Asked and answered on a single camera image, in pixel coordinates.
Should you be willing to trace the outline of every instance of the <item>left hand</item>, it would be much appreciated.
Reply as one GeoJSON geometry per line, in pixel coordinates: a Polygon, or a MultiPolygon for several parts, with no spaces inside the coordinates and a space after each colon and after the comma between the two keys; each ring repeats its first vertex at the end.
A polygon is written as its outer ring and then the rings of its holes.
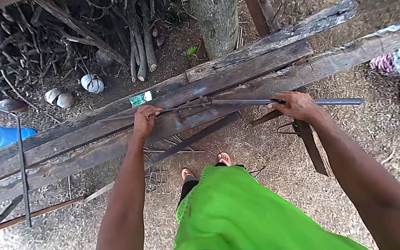
{"type": "Polygon", "coordinates": [[[160,114],[161,110],[163,109],[151,105],[139,106],[134,116],[134,132],[132,135],[141,139],[146,139],[152,132],[154,119],[160,114]]]}

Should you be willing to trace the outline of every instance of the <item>wood pile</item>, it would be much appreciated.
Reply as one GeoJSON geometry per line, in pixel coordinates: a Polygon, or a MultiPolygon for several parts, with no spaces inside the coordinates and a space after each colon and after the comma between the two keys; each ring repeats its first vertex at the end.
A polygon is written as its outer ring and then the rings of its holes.
{"type": "Polygon", "coordinates": [[[157,69],[155,19],[154,0],[35,0],[1,8],[0,99],[21,99],[47,114],[24,90],[48,74],[62,80],[73,71],[89,74],[87,60],[97,49],[130,67],[132,82],[144,81],[157,69]],[[105,41],[120,41],[122,47],[116,50],[105,41]]]}

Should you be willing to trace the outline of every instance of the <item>small plant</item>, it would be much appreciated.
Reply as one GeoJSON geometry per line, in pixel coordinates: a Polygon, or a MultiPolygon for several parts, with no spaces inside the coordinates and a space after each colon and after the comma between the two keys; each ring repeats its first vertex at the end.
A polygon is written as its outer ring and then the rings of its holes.
{"type": "Polygon", "coordinates": [[[193,54],[197,53],[198,49],[199,48],[197,46],[192,46],[191,48],[188,48],[187,51],[183,52],[183,54],[185,56],[190,56],[190,55],[193,55],[193,54]]]}

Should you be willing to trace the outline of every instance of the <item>tree trunk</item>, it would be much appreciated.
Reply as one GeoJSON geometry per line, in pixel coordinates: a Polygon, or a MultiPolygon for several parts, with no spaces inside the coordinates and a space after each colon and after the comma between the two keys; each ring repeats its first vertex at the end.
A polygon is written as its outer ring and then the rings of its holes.
{"type": "Polygon", "coordinates": [[[228,54],[236,47],[239,23],[237,0],[191,0],[209,59],[228,54]]]}

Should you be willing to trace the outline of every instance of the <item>metal plate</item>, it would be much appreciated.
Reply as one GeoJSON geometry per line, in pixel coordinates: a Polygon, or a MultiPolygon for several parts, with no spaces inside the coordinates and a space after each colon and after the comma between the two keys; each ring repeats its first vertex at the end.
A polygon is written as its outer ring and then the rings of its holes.
{"type": "MultiPolygon", "coordinates": [[[[201,103],[207,103],[207,102],[208,102],[207,97],[199,96],[199,99],[195,99],[193,101],[188,101],[186,104],[180,105],[180,107],[188,106],[188,105],[196,105],[196,104],[201,104],[201,103]]],[[[204,105],[204,106],[193,107],[193,108],[189,108],[189,109],[180,109],[178,112],[180,114],[180,118],[185,118],[186,116],[190,116],[192,114],[198,113],[200,111],[203,111],[203,110],[209,109],[209,108],[211,108],[210,105],[204,105]]]]}

